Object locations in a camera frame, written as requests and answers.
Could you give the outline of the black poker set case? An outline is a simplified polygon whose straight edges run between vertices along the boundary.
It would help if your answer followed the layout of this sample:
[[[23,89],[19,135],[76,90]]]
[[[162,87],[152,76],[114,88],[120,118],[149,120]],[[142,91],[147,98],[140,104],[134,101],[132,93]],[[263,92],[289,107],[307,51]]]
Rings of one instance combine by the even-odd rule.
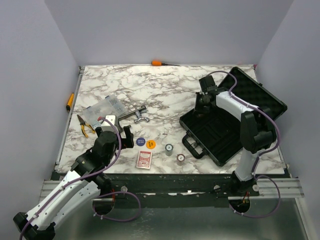
[[[284,102],[239,67],[233,67],[230,73],[237,79],[232,92],[252,105],[269,108],[273,120],[288,109]],[[180,117],[179,123],[186,130],[182,143],[196,159],[207,155],[222,167],[242,149],[240,122],[221,108],[215,107],[209,113],[197,113],[192,109]]]

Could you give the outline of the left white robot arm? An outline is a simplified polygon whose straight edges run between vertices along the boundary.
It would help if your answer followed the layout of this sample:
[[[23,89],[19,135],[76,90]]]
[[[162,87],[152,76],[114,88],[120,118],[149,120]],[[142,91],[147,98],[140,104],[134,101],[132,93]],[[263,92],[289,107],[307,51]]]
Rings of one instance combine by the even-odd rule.
[[[115,126],[97,128],[93,147],[76,158],[62,181],[34,208],[14,216],[21,240],[52,240],[58,224],[81,204],[113,194],[104,171],[118,160],[121,150],[133,148],[129,126],[124,127],[124,133],[122,138]]]

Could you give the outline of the chrome faucet tap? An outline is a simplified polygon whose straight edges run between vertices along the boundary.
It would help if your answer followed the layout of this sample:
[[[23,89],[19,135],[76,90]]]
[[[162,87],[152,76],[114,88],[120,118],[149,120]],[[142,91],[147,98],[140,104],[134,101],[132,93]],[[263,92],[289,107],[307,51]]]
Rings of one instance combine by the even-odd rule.
[[[150,121],[150,119],[148,117],[142,116],[142,113],[140,111],[136,111],[135,115],[136,115],[136,119],[134,120],[135,124],[138,124],[140,122],[147,122],[148,123]]]

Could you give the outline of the blue poker chip stack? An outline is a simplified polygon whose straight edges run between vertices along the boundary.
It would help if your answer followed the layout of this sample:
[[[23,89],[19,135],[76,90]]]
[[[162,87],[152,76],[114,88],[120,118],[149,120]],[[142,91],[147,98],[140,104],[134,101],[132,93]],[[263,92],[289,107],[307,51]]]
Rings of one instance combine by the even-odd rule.
[[[170,143],[166,144],[165,145],[165,155],[168,157],[171,156],[173,154],[173,149],[174,149],[174,147],[172,144],[170,144]]]

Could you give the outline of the yellow handled pliers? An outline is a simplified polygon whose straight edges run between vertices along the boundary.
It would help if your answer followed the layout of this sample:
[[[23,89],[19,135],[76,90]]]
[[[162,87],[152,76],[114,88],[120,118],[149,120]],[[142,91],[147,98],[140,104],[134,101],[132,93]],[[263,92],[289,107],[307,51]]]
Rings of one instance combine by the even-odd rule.
[[[96,133],[94,128],[90,124],[88,124],[79,114],[77,114],[76,116],[78,118],[79,125],[81,126],[81,132],[86,138],[88,138],[89,136],[87,135],[87,133],[85,131],[85,127],[89,128],[93,134]]]

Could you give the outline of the clear plastic parts box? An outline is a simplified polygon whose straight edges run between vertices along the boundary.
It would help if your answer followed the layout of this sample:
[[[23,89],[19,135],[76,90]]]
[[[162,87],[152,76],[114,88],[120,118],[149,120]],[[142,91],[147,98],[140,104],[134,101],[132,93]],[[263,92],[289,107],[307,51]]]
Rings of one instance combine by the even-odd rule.
[[[102,121],[98,121],[99,117],[106,117],[108,115],[115,115],[117,117],[122,116],[127,112],[125,106],[121,101],[114,95],[108,95],[98,103],[87,107],[83,112],[82,116],[84,120],[90,124],[94,129],[100,127]]]

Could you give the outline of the orange tool at left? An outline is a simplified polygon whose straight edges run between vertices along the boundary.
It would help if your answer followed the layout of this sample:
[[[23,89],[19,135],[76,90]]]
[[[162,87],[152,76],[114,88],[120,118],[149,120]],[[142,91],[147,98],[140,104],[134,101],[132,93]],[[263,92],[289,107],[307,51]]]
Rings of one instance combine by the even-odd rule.
[[[65,106],[67,112],[69,112],[69,111],[71,110],[71,107],[72,107],[72,104],[73,104],[73,100],[74,100],[74,96],[75,96],[75,94],[72,93],[72,94],[70,95],[68,101],[67,101],[67,104],[66,104],[66,106]]]

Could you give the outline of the red playing card deck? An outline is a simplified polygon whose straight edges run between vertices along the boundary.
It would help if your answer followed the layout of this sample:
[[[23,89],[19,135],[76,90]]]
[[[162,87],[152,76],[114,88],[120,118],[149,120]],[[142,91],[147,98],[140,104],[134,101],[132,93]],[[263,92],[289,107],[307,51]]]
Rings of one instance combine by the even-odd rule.
[[[152,152],[146,150],[140,150],[137,157],[136,168],[138,169],[151,169],[152,164]]]

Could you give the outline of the blue small blind button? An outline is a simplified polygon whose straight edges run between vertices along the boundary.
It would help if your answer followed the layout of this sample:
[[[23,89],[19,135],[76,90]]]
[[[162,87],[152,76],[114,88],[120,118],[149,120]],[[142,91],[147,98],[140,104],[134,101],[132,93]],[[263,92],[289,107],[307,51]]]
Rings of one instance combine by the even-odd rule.
[[[136,145],[142,147],[146,144],[146,140],[143,137],[139,137],[136,139]]]

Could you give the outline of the orange big blind button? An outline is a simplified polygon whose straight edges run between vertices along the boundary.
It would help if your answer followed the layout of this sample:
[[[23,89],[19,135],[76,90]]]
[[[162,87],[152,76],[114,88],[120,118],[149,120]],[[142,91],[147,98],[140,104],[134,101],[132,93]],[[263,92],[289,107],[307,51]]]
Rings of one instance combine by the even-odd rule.
[[[154,140],[148,140],[145,145],[148,149],[152,150],[156,147],[156,142]]]

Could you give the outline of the grey metal clamp bar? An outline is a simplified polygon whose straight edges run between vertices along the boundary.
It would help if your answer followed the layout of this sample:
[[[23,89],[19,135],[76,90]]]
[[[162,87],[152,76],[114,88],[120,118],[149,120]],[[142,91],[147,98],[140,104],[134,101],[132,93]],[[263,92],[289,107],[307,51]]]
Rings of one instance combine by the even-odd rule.
[[[145,105],[142,105],[140,108],[137,108],[137,109],[135,109],[133,111],[125,113],[125,114],[123,114],[123,115],[121,115],[120,117],[117,118],[117,122],[116,123],[117,123],[117,127],[118,127],[118,130],[119,130],[120,133],[123,132],[123,128],[120,125],[120,121],[122,121],[124,119],[127,119],[127,118],[129,118],[131,116],[136,116],[135,112],[137,112],[137,111],[140,111],[141,115],[142,115],[142,113],[146,113],[147,112],[147,107]]]

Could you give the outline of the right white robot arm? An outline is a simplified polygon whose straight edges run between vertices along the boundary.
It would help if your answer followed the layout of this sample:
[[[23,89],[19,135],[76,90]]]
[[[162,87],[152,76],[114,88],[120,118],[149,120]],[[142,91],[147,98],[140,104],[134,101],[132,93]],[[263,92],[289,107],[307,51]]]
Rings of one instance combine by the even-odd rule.
[[[230,191],[241,196],[248,190],[247,181],[254,178],[261,155],[276,141],[279,129],[268,113],[237,97],[231,89],[218,87],[211,75],[201,78],[199,84],[201,92],[196,94],[196,113],[208,114],[219,108],[240,122],[240,143],[243,150],[239,165],[234,171],[237,179],[230,183]]]

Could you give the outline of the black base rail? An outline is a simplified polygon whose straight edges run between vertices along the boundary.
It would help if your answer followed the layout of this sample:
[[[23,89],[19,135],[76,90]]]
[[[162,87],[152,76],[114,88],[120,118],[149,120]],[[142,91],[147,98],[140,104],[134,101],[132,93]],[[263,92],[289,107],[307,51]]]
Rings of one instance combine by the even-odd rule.
[[[254,179],[240,183],[234,174],[105,174],[111,180],[112,195],[102,193],[87,201],[98,212],[112,208],[227,208],[229,197],[241,200],[259,195]]]

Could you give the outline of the orange screwdriver at back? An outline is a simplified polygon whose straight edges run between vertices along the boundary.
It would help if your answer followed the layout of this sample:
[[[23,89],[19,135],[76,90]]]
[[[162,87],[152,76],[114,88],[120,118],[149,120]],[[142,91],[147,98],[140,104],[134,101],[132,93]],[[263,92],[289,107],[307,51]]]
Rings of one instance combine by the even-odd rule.
[[[179,66],[178,64],[170,64],[170,63],[165,63],[162,61],[158,61],[158,60],[153,60],[151,62],[151,65],[154,67],[161,67],[161,66]]]

